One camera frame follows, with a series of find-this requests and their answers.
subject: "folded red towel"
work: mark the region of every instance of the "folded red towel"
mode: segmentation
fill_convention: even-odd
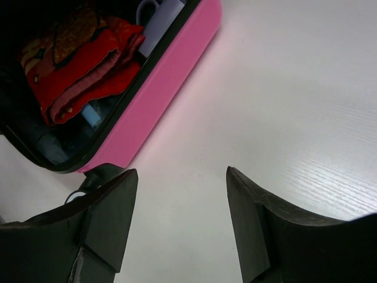
[[[139,71],[143,27],[83,5],[20,52],[47,124],[74,117],[93,99],[123,92]]]

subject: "black rim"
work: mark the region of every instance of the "black rim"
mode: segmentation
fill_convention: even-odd
[[[113,129],[114,125],[117,123],[118,119],[123,114],[124,110],[127,108],[131,100],[137,94],[137,91],[145,82],[149,74],[152,72],[153,68],[156,66],[160,58],[165,53],[166,49],[173,42],[179,31],[182,29],[183,25],[187,22],[190,15],[196,9],[201,0],[191,0],[187,1],[186,5],[174,20],[170,28],[164,34],[160,42],[155,47],[154,51],[142,66],[139,73],[133,79],[132,83],[128,86],[125,92],[121,95],[118,103],[110,111],[106,119],[100,125],[100,128],[94,133],[92,138],[87,142],[87,144],[81,149],[80,153],[77,153],[74,157],[70,158],[68,161],[53,165],[46,157],[44,157],[40,152],[38,152],[32,145],[22,138],[22,134],[17,134],[11,130],[10,127],[2,125],[2,130],[6,138],[31,162],[37,164],[38,166],[44,167],[48,170],[60,173],[71,173],[82,168],[90,159],[95,155],[97,150],[100,148],[110,131]]]

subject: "open container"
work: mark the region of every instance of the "open container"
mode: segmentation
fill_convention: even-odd
[[[171,24],[166,23],[166,16],[154,19],[149,33],[151,30],[161,33],[157,45],[151,51],[146,51],[149,53],[144,57],[142,68],[127,89],[105,103],[107,108],[100,125],[95,130],[90,128],[92,132],[80,138],[78,136],[83,136],[87,129],[80,126],[85,124],[82,117],[74,118],[58,128],[58,137],[63,135],[65,139],[70,139],[71,152],[61,160],[53,162],[48,155],[61,150],[60,141],[57,146],[55,136],[49,139],[38,136],[37,142],[30,138],[30,133],[35,134],[39,126],[45,127],[39,124],[39,121],[43,123],[40,113],[31,110],[35,108],[28,107],[28,101],[23,101],[20,106],[16,100],[5,99],[16,97],[27,89],[22,88],[25,75],[22,73],[23,69],[17,67],[18,62],[13,59],[12,51],[19,39],[38,25],[61,17],[82,1],[1,2],[0,18],[5,33],[0,47],[0,100],[3,100],[0,101],[0,132],[30,161],[48,170],[61,173],[77,171],[88,176],[94,172],[96,177],[109,174],[113,177],[114,174],[119,174],[119,170],[126,168],[136,155],[220,25],[220,0],[175,1],[182,2],[182,9],[172,12],[177,15],[171,20]],[[130,22],[133,19],[136,21],[136,13],[141,5],[141,0],[97,2],[104,10]],[[162,4],[156,6],[148,24],[162,11]],[[160,25],[166,26],[164,30],[161,31]],[[19,126],[20,123],[31,120],[37,125],[36,129],[22,129]]]

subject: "white table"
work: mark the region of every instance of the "white table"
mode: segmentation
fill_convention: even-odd
[[[223,26],[131,167],[137,203],[116,282],[241,282],[228,165],[305,209],[377,210],[377,2],[224,0]],[[59,206],[84,179],[0,139],[0,214]]]

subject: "wheel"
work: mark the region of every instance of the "wheel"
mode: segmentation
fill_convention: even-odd
[[[71,202],[73,200],[75,200],[76,198],[80,198],[82,196],[85,196],[87,193],[84,192],[83,190],[75,190],[74,192],[72,192],[66,199],[65,203],[68,203],[68,202]]]

